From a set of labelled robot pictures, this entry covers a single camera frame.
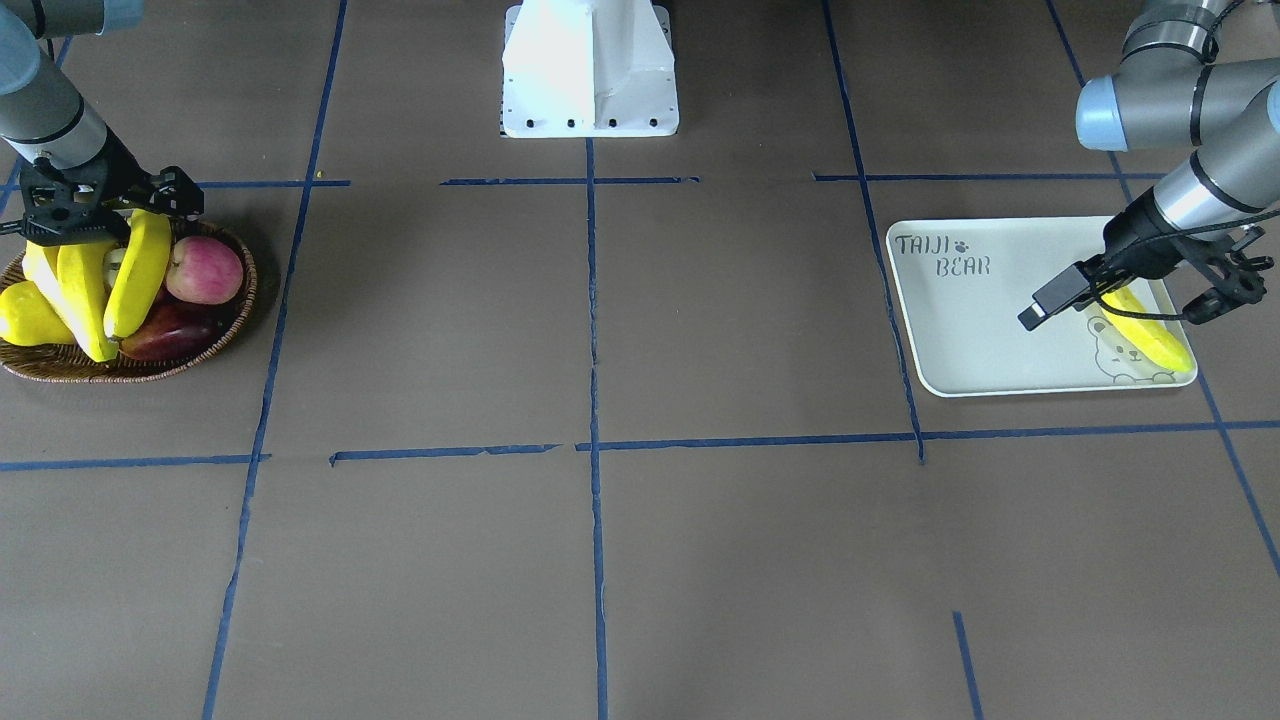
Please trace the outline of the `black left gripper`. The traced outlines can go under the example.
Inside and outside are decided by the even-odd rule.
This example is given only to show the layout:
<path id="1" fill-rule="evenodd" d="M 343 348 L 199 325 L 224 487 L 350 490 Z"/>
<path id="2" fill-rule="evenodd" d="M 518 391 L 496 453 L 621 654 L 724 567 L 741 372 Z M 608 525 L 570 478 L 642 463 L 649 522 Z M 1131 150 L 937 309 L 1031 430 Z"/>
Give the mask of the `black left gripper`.
<path id="1" fill-rule="evenodd" d="M 1082 311 L 1096 304 L 1097 281 L 1123 286 L 1170 275 L 1185 261 L 1175 240 L 1162 240 L 1170 232 L 1174 225 L 1156 205 L 1130 205 L 1103 227 L 1103 264 L 1073 263 L 1062 269 L 1032 295 L 1030 305 L 1018 314 L 1019 323 L 1034 331 L 1068 309 Z"/>

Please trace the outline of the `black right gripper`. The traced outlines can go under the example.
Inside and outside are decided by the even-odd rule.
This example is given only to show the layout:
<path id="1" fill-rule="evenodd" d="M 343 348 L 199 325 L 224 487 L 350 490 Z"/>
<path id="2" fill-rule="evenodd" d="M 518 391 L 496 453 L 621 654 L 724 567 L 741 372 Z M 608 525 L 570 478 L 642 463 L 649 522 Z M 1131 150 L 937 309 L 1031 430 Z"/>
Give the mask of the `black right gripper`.
<path id="1" fill-rule="evenodd" d="M 60 219 L 70 225 L 119 225 L 119 210 L 148 182 L 148 173 L 132 165 L 82 165 L 64 177 L 69 190 Z"/>

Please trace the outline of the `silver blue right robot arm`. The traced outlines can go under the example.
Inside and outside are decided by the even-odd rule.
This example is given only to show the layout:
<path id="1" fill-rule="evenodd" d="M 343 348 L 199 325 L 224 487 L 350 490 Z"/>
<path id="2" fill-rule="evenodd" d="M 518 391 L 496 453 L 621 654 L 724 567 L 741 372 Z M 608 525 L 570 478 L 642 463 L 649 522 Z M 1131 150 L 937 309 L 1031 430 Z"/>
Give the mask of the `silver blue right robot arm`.
<path id="1" fill-rule="evenodd" d="M 37 243 L 128 233 L 114 205 L 148 177 L 44 45 L 129 29 L 143 13 L 142 1 L 3 3 L 1 132 L 22 160 L 22 231 Z"/>

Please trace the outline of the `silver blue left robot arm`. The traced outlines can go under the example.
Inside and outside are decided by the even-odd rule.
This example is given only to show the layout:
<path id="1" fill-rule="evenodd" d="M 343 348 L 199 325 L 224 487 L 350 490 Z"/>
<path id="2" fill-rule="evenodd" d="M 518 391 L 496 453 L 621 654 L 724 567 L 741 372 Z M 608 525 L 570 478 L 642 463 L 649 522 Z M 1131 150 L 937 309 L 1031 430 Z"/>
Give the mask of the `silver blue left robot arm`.
<path id="1" fill-rule="evenodd" d="M 1277 60 L 1221 63 L 1217 31 L 1230 1 L 1147 1 L 1111 74 L 1076 101 L 1079 142 L 1094 150 L 1190 147 L 1190 156 L 1102 231 L 1098 255 L 1073 263 L 1037 290 L 1019 322 L 1033 331 L 1068 309 L 1106 306 L 1134 281 L 1180 265 L 1210 287 L 1181 319 L 1204 324 L 1260 302 L 1270 258 L 1249 258 L 1258 223 L 1277 214 Z"/>

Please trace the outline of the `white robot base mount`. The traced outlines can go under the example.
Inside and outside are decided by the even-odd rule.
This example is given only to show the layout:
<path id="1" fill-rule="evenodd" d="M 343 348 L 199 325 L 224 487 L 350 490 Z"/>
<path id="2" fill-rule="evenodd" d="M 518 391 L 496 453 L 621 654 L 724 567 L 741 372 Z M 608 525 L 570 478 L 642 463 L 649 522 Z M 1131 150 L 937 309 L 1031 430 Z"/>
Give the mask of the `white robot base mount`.
<path id="1" fill-rule="evenodd" d="M 506 12 L 500 132 L 646 138 L 678 132 L 675 46 L 653 1 L 521 1 Z"/>

